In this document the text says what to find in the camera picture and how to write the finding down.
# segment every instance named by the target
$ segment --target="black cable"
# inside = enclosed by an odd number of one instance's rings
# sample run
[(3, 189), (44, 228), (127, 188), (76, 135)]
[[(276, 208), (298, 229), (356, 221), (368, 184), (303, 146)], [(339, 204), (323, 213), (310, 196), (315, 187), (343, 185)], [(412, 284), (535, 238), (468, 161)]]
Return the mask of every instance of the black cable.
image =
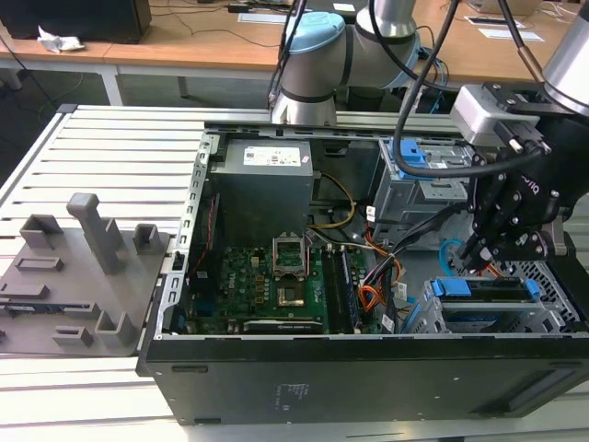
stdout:
[(507, 172), (514, 169), (520, 169), (522, 166), (527, 165), (531, 162), (536, 161), (539, 157), (544, 155), (544, 151), (541, 149), (536, 149), (529, 155), (524, 155), (520, 157), (516, 157), (513, 159), (509, 159), (506, 161), (500, 161), (492, 164), (488, 164), (485, 166), (473, 166), (473, 167), (465, 167), (465, 168), (451, 168), (451, 169), (423, 169), (423, 168), (414, 168), (410, 166), (403, 157), (401, 153), (401, 140), (403, 137), (403, 128), (405, 127), (405, 123), (409, 118), (411, 107), (417, 98), (417, 95), (420, 92), (420, 89), (423, 85), (425, 80), (425, 76), (429, 72), (430, 68), (432, 67), (433, 61), (436, 59), (437, 54), (440, 52), (440, 48), (444, 44), (445, 37), (450, 30), (450, 26), (452, 26), (452, 18), (456, 13), (456, 9), (458, 7), (459, 0), (452, 0), (450, 3), (450, 7), (448, 8), (448, 13), (446, 14), (444, 24), (440, 29), (440, 35), (438, 37), (438, 41), (433, 46), (432, 52), (428, 57), (427, 61), (425, 62), (425, 66), (423, 67), (422, 72), (419, 75), (419, 78), (413, 85), (411, 85), (409, 91), (409, 98), (406, 101), (406, 106), (401, 109), (401, 112), (398, 116), (397, 127), (395, 128), (395, 134), (393, 137), (393, 159), (397, 163), (397, 166), (403, 170), (405, 173), (410, 175), (414, 175), (417, 177), (424, 177), (424, 178), (473, 178), (473, 177), (481, 177), (485, 175), (493, 175), (497, 173)]
[(12, 145), (13, 147), (16, 147), (17, 149), (21, 149), (22, 146), (18, 145), (17, 143), (15, 143), (14, 141), (9, 140), (8, 138), (6, 138), (3, 135), (0, 135), (0, 140), (3, 140), (4, 142), (8, 143), (9, 145)]
[(27, 69), (27, 67), (18, 59), (17, 55), (12, 52), (12, 49), (10, 49), (10, 47), (8, 46), (8, 44), (6, 44), (4, 38), (2, 37), (2, 35), (0, 35), (0, 41), (2, 42), (2, 44), (5, 45), (5, 47), (8, 49), (8, 51), (10, 52), (10, 55), (12, 55), (12, 58), (15, 59), (15, 61), (20, 64), (20, 67), (22, 67), (24, 69), (24, 71), (26, 73), (29, 74), (30, 79), (33, 80), (35, 82), (35, 84), (37, 85), (37, 87), (39, 88), (39, 90), (43, 93), (43, 95), (45, 96), (45, 98), (52, 104), (52, 106), (55, 108), (55, 110), (57, 111), (57, 106), (55, 105), (55, 102), (52, 100), (52, 98), (49, 96), (49, 94), (47, 93), (47, 91), (43, 88), (43, 86), (40, 85), (39, 81), (37, 81), (37, 78), (35, 78), (35, 76), (33, 75), (32, 72), (30, 72), (29, 69)]
[[(369, 12), (369, 16), (370, 16), (370, 22), (373, 27), (373, 31), (376, 35), (376, 39), (380, 43), (380, 46), (383, 48), (383, 51), (385, 51), (387, 53), (388, 58), (390, 58), (393, 61), (393, 63), (396, 64), (397, 67), (401, 71), (403, 71), (407, 76), (409, 76), (413, 80), (417, 80), (419, 78), (417, 76), (417, 74), (415, 74), (413, 71), (411, 71), (403, 62), (401, 62), (400, 59), (395, 55), (395, 53), (392, 52), (391, 49), (388, 47), (388, 44), (385, 42), (385, 38), (383, 37), (383, 34), (380, 32), (380, 29), (378, 28), (378, 24), (376, 23), (375, 0), (370, 0), (370, 2), (368, 3), (368, 12)], [(427, 66), (426, 69), (423, 69), (425, 76), (427, 75), (427, 73), (429, 72), (431, 67), (432, 67), (432, 65), (430, 64), (429, 66)], [(443, 92), (455, 92), (456, 93), (459, 90), (456, 87), (435, 85), (434, 83), (430, 83), (429, 81), (425, 80), (425, 76), (424, 76), (424, 79), (422, 80), (422, 85), (425, 85), (427, 87), (431, 87), (436, 90), (441, 90)]]
[(520, 35), (519, 30), (517, 30), (514, 16), (512, 15), (512, 11), (509, 9), (507, 2), (505, 0), (498, 0), (497, 3), (499, 3), (499, 7), (501, 8), (503, 18), (505, 18), (505, 22), (507, 23), (507, 28), (512, 34), (515, 46), (518, 48), (523, 48), (525, 46), (524, 40), (522, 40), (522, 36)]
[(275, 48), (277, 45), (276, 44), (264, 44), (264, 43), (259, 43), (257, 41), (254, 40), (250, 40), (246, 37), (244, 37), (243, 35), (239, 35), (237, 33), (235, 33), (233, 30), (229, 30), (229, 29), (199, 29), (199, 30), (194, 30), (192, 29), (187, 23), (184, 22), (184, 20), (182, 20), (178, 13), (173, 12), (171, 13), (171, 15), (175, 16), (178, 21), (185, 27), (187, 28), (190, 32), (191, 32), (191, 36), (196, 35), (196, 34), (200, 34), (200, 33), (204, 33), (204, 32), (227, 32), (231, 35), (235, 35), (236, 37), (239, 37), (241, 40), (247, 41), (248, 43), (251, 44), (255, 44), (257, 46), (261, 46), (262, 48)]
[(410, 228), (405, 235), (395, 245), (393, 253), (399, 253), (401, 249), (406, 249), (411, 244), (417, 242), (423, 235), (439, 230), (442, 225), (454, 214), (460, 213), (467, 209), (466, 203), (450, 204), (439, 212), (436, 212), (427, 219)]
[[(293, 30), (291, 31), (288, 40), (286, 39), (286, 32), (288, 30), (288, 24), (290, 23), (291, 15), (296, 8), (296, 17), (294, 18)], [(272, 72), (272, 76), (270, 79), (270, 84), (268, 85), (268, 107), (271, 106), (270, 100), (271, 95), (274, 95), (276, 88), (280, 85), (280, 82), (283, 78), (284, 68), (286, 67), (286, 63), (288, 62), (288, 58), (290, 57), (291, 46), (293, 44), (293, 39), (295, 38), (296, 30), (298, 29), (298, 25), (303, 19), (303, 15), (305, 14), (306, 9), (306, 0), (294, 0), (291, 4), (290, 9), (288, 10), (288, 14), (286, 16), (286, 20), (284, 21), (283, 27), (283, 35), (281, 36), (280, 42), (280, 51), (278, 53), (278, 63), (276, 64), (276, 68), (274, 72)]]

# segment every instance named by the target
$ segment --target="black wire bundle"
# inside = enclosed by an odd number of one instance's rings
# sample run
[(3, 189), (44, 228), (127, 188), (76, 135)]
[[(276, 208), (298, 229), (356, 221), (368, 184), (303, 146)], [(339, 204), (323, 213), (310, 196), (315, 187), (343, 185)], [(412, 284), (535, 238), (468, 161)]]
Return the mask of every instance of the black wire bundle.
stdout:
[[(283, 27), (283, 35), (281, 36), (280, 41), (280, 50), (278, 52), (278, 63), (276, 64), (276, 68), (274, 72), (272, 72), (272, 77), (270, 79), (270, 84), (268, 85), (268, 107), (271, 106), (271, 97), (276, 95), (276, 90), (280, 85), (280, 81), (283, 78), (284, 68), (286, 67), (286, 63), (288, 62), (288, 58), (290, 57), (291, 46), (293, 45), (293, 39), (295, 38), (296, 30), (298, 29), (298, 25), (303, 18), (303, 14), (305, 14), (306, 9), (306, 0), (293, 0), (290, 9), (288, 10), (286, 20), (284, 21)], [(291, 20), (291, 15), (296, 10), (296, 17), (294, 18), (293, 30), (286, 39), (286, 34), (288, 30), (288, 25)]]
[(417, 242), (423, 235), (434, 232), (435, 230), (439, 230), (440, 227), (442, 227), (442, 225), (450, 218), (450, 216), (466, 209), (466, 203), (450, 204), (436, 214), (430, 216), (427, 219), (424, 219), (420, 223), (410, 228), (397, 242), (395, 248), (391, 251), (387, 258), (378, 264), (374, 272), (370, 273), (370, 275), (364, 281), (364, 284), (373, 285), (376, 281), (378, 281), (378, 278), (380, 278), (383, 273), (388, 273), (389, 271), (392, 272), (395, 258), (399, 253), (404, 251), (411, 244)]

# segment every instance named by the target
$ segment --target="paper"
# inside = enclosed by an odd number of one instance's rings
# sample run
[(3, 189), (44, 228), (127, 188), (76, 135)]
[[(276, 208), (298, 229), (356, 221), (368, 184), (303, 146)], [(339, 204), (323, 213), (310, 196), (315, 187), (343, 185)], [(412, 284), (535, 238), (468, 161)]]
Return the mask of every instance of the paper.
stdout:
[(254, 14), (241, 13), (237, 16), (237, 21), (245, 23), (263, 23), (266, 25), (283, 25), (286, 21), (286, 15), (279, 16), (277, 14)]
[(49, 32), (45, 32), (40, 26), (37, 41), (40, 41), (47, 51), (55, 53), (84, 49), (84, 45), (80, 43), (80, 40), (77, 37), (60, 37), (59, 35), (53, 35)]
[[(488, 39), (512, 40), (512, 34), (508, 29), (479, 29)], [(522, 39), (525, 41), (544, 41), (535, 32), (520, 32)]]
[(333, 8), (336, 11), (342, 11), (342, 12), (355, 12), (355, 10), (356, 10), (353, 7), (353, 5), (350, 5), (349, 3), (334, 3)]

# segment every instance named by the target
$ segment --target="label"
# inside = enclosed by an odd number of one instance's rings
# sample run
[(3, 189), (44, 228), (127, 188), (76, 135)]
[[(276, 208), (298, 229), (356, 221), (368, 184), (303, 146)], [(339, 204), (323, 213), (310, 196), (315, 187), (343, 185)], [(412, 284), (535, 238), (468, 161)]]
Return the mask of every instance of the label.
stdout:
[(10, 310), (15, 310), (15, 311), (35, 311), (34, 307), (29, 307), (29, 306), (7, 306), (8, 309)]
[(304, 405), (301, 402), (308, 402), (305, 399), (309, 394), (309, 384), (279, 384), (274, 391), (274, 410), (291, 412), (293, 408), (301, 409)]
[(406, 284), (398, 283), (397, 293), (395, 294), (395, 297), (397, 297), (398, 299), (401, 299), (403, 301), (407, 300), (407, 285)]
[(448, 169), (444, 161), (432, 161), (428, 164), (430, 165), (430, 169)]
[(395, 323), (391, 318), (389, 318), (387, 315), (383, 315), (383, 320), (381, 323), (383, 324), (383, 327), (385, 327), (388, 331), (390, 331), (391, 333), (393, 332), (393, 329), (395, 328)]
[[(512, 34), (506, 29), (479, 29), (479, 31), (488, 39), (512, 40)], [(520, 32), (522, 40), (525, 41), (544, 41), (535, 32), (524, 31)]]
[(355, 12), (356, 11), (355, 7), (353, 7), (353, 5), (351, 5), (349, 3), (334, 3), (333, 8), (336, 11), (343, 11), (343, 12)]
[(376, 208), (372, 205), (366, 206), (366, 219), (371, 223), (376, 221)]
[(301, 167), (301, 152), (298, 147), (246, 147), (243, 154), (245, 166), (290, 166)]

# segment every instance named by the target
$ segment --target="tabletop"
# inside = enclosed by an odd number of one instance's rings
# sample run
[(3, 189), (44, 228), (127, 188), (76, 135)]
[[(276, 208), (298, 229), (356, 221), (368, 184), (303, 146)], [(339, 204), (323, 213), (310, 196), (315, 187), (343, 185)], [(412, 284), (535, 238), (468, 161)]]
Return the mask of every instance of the tabletop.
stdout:
[[(433, 34), (437, 37), (444, 22), (448, 4), (448, 0), (418, 0), (413, 12), (417, 26), (431, 27)], [(566, 7), (575, 12), (579, 10), (579, 5), (566, 5)], [(476, 13), (464, 2), (458, 6), (450, 32), (438, 55), (448, 64), (451, 81), (477, 83), (490, 79), (494, 81), (532, 80), (511, 39), (489, 39), (479, 31), (481, 26), (472, 25), (464, 19), (465, 16), (486, 15)], [(544, 40), (525, 42), (542, 66), (549, 61), (570, 26), (539, 11), (528, 17), (516, 16), (515, 19), (525, 27), (520, 31), (534, 32)], [(427, 29), (420, 29), (420, 35), (422, 44), (431, 47), (431, 37)]]
[[(6, 44), (23, 60), (36, 60), (47, 62), (73, 62), (73, 63), (104, 63), (104, 56), (112, 46), (110, 42), (84, 41), (86, 48), (81, 51), (55, 53), (47, 51), (36, 40), (14, 40), (8, 30), (0, 24), (0, 35)], [(0, 58), (12, 58), (12, 55), (4, 44), (0, 42)]]
[[(85, 42), (87, 48), (83, 51), (56, 54), (46, 51), (35, 40), (14, 41), (4, 28), (0, 28), (0, 33), (25, 60), (273, 70), (283, 26), (239, 22), (237, 14), (229, 14), (223, 7), (227, 3), (194, 7), (182, 0), (151, 0), (151, 27), (140, 44), (90, 41)], [(448, 0), (417, 0), (413, 14), (417, 25), (431, 27), (437, 36), (448, 3)], [(578, 5), (566, 7), (571, 11), (579, 8)], [(458, 7), (439, 55), (449, 66), (450, 80), (468, 83), (531, 79), (511, 40), (489, 39), (479, 27), (464, 19), (464, 16), (477, 15), (464, 3)], [(544, 40), (527, 43), (542, 65), (549, 60), (570, 26), (538, 11), (516, 19), (525, 26), (521, 30), (535, 32)], [(420, 29), (420, 34), (423, 44), (431, 45), (427, 29)], [(0, 58), (9, 57), (6, 48), (0, 45)]]
[[(398, 120), (387, 113), (338, 116), (347, 126), (363, 129), (391, 129)], [(23, 243), (18, 230), (24, 220), (32, 213), (50, 213), (60, 218), (60, 225), (73, 226), (64, 206), (80, 190), (95, 192), (100, 213), (117, 217), (120, 229), (143, 221), (174, 235), (203, 122), (268, 118), (265, 110), (106, 106), (56, 114), (0, 189), (0, 274)], [(413, 115), (407, 127), (456, 131), (446, 116)], [(586, 218), (577, 230), (589, 231)], [(167, 258), (162, 273), (169, 265)], [(135, 357), (0, 355), (0, 440), (390, 442), (461, 435), (473, 436), (472, 442), (514, 437), (520, 442), (579, 442), (589, 434), (589, 383), (523, 419), (180, 427), (154, 380), (134, 373), (136, 362)]]

